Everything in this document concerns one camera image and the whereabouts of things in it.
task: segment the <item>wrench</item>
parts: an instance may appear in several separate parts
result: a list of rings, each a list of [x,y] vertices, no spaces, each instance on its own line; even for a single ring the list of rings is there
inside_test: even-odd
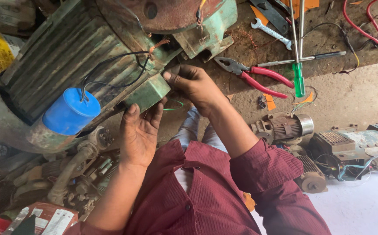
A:
[[[289,51],[292,51],[292,48],[291,48],[292,40],[286,39],[283,36],[281,36],[280,34],[276,33],[275,31],[269,29],[264,24],[262,24],[262,21],[259,18],[256,18],[256,20],[257,20],[256,24],[251,23],[251,27],[253,29],[261,29],[261,30],[265,31],[270,36],[274,37],[275,39],[279,39],[280,42],[285,44],[286,49],[288,49]]]

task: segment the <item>hand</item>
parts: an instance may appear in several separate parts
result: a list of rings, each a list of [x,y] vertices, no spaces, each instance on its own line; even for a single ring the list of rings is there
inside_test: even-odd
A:
[[[209,118],[215,107],[228,103],[228,99],[202,68],[181,64],[166,70],[163,77],[171,86],[182,90],[206,118]]]
[[[163,98],[142,114],[137,104],[124,113],[120,126],[120,150],[123,161],[133,166],[147,168],[154,157],[157,145],[163,105]]]

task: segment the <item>striped fabric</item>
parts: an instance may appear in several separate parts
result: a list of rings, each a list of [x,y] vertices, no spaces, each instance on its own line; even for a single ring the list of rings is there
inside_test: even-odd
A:
[[[174,175],[181,167],[194,173],[188,194]],[[124,231],[79,223],[68,234],[261,234],[240,190],[252,194],[269,235],[331,234],[293,182],[302,172],[298,159],[264,140],[234,159],[196,141],[184,153],[175,140],[157,150]]]

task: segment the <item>shirt sleeve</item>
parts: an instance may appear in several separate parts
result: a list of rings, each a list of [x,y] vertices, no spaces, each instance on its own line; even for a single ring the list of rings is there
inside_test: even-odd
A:
[[[78,222],[70,227],[65,235],[122,235],[124,230],[108,231],[94,227],[87,222]]]
[[[267,234],[331,234],[307,195],[293,181],[303,173],[300,160],[263,139],[230,161],[231,176],[250,193]]]

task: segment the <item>pliers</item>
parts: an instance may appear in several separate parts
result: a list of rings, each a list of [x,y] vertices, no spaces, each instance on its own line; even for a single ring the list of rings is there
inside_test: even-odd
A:
[[[270,90],[269,88],[266,88],[262,86],[260,83],[258,83],[256,80],[254,80],[252,77],[250,77],[247,73],[254,73],[254,74],[261,74],[261,75],[266,75],[271,78],[274,78],[281,83],[285,84],[286,86],[290,88],[295,88],[295,85],[289,81],[287,78],[284,76],[278,74],[275,71],[261,68],[261,67],[246,67],[243,64],[238,63],[237,61],[230,59],[230,58],[225,58],[225,57],[215,57],[215,61],[223,67],[225,70],[228,72],[233,72],[236,75],[239,75],[240,78],[245,79],[247,83],[249,83],[250,86],[256,88],[257,90],[264,92],[266,94],[281,98],[281,99],[286,99],[288,96],[279,92],[275,92]]]

